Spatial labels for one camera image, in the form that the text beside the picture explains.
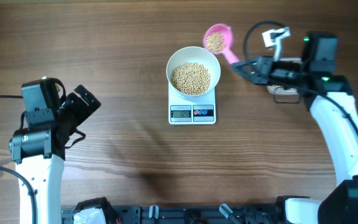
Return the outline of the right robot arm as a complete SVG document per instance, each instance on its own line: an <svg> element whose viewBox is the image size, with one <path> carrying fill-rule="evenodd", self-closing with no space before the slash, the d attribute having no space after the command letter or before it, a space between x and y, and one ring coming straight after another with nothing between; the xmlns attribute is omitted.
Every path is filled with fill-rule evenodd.
<svg viewBox="0 0 358 224"><path fill-rule="evenodd" d="M309 32L300 63L260 56L231 65L253 84L296 89L333 160L336 188L323 201L284 198L287 223L358 223L358 114L347 78L333 74L337 41L334 34Z"/></svg>

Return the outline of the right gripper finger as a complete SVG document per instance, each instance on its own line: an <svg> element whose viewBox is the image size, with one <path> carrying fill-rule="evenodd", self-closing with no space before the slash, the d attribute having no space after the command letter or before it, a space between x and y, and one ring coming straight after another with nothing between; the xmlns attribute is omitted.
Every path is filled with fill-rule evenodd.
<svg viewBox="0 0 358 224"><path fill-rule="evenodd" d="M234 63L233 71L240 77L255 85L268 85L271 65L252 65L248 63Z"/></svg>
<svg viewBox="0 0 358 224"><path fill-rule="evenodd" d="M252 59L239 61L233 63L231 68L235 72L243 71L246 67L250 67L253 72L256 73L269 73L273 66L274 60L271 56L259 56Z"/></svg>

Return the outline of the pink measuring scoop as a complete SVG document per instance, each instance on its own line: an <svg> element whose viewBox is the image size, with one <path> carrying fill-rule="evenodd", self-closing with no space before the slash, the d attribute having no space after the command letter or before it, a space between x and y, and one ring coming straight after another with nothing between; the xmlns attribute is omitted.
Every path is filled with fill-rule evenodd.
<svg viewBox="0 0 358 224"><path fill-rule="evenodd" d="M220 53L217 53L215 55L223 55L223 57L226 59L226 61L228 62L228 64L233 64L236 62L239 62L238 57L233 53L233 51L231 50L233 41L234 41L234 36L232 34L232 30L231 27L229 27L226 24L215 24L213 26L211 26L204 34L203 36L203 47L208 50L206 48L206 38L207 36L209 36L211 33L213 32L219 32L220 34L222 34L224 36L224 44L226 45L224 50Z"/></svg>

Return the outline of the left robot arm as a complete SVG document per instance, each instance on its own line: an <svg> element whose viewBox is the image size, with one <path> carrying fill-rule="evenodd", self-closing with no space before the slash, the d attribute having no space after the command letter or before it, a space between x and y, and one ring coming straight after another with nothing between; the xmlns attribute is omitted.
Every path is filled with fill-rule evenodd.
<svg viewBox="0 0 358 224"><path fill-rule="evenodd" d="M62 83L45 78L22 85L27 127L9 141L20 175L20 222L61 223L61 184L65 151L85 139L78 130L101 103L83 85L59 93Z"/></svg>

